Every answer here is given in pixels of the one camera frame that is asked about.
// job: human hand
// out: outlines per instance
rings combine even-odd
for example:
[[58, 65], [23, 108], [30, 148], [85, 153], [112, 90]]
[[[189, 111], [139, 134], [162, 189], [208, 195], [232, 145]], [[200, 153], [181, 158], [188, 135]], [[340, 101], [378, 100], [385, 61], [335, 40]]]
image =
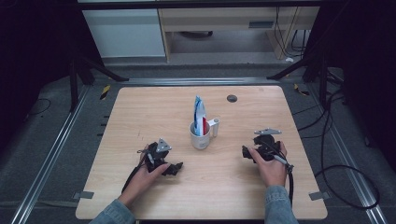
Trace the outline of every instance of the human hand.
[[[286, 183], [286, 167], [283, 163], [277, 160], [265, 161], [256, 149], [248, 148], [251, 157], [259, 166], [260, 176], [265, 184], [265, 187], [273, 185], [280, 185], [285, 187]], [[285, 155], [287, 154], [285, 145], [280, 142], [280, 151]]]
[[[144, 156], [145, 153], [142, 153], [140, 155], [140, 160], [142, 160]], [[128, 187], [126, 187], [125, 191], [119, 197], [120, 202], [131, 210], [134, 201], [154, 183], [158, 176], [168, 169], [169, 165], [170, 163], [162, 164], [149, 173], [148, 167], [146, 164], [143, 164], [129, 182]]]

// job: blue paper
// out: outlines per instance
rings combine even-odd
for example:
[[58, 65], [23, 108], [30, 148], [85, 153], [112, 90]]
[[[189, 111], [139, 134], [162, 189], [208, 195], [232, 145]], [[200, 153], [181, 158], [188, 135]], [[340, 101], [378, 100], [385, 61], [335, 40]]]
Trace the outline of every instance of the blue paper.
[[204, 133], [204, 125], [206, 120], [206, 112], [204, 102], [199, 95], [195, 96], [195, 104], [194, 104], [194, 131], [195, 135], [203, 136]]

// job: white mug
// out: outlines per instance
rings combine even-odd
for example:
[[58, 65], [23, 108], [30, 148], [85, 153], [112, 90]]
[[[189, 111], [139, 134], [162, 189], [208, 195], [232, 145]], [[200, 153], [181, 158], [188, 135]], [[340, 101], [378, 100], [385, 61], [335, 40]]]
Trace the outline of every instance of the white mug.
[[207, 132], [203, 136], [198, 136], [194, 131], [194, 122], [190, 124], [190, 135], [192, 146], [197, 149], [205, 149], [210, 143], [210, 133], [213, 133], [213, 137], [218, 136], [219, 130], [219, 119], [212, 119], [206, 122]]

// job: sleeve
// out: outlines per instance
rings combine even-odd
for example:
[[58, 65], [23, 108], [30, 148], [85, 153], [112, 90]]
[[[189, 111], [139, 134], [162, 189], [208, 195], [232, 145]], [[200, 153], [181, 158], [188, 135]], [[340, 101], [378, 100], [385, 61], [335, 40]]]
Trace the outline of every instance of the sleeve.
[[298, 223], [291, 210], [288, 192], [282, 186], [270, 186], [265, 192], [265, 223]]
[[118, 199], [109, 204], [90, 224], [125, 224], [134, 223], [132, 212]]

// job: wooden tabletop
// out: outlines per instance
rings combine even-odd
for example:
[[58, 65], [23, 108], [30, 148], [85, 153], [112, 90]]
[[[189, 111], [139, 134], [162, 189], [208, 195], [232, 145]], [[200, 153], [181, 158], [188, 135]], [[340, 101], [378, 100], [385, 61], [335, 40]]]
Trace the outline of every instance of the wooden tabletop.
[[[219, 118], [219, 133], [209, 147], [192, 147], [189, 124], [196, 95], [204, 100], [206, 117]], [[227, 101], [228, 95], [237, 101]], [[161, 176], [134, 204], [137, 219], [263, 219], [265, 186], [242, 145], [253, 147], [253, 132], [282, 131], [288, 161], [294, 165], [293, 212], [299, 219], [322, 219], [322, 200], [311, 166], [283, 91], [277, 86], [133, 87], [120, 90], [76, 216], [95, 218], [120, 196], [146, 144], [163, 138], [173, 149], [165, 158], [183, 167], [176, 176]]]

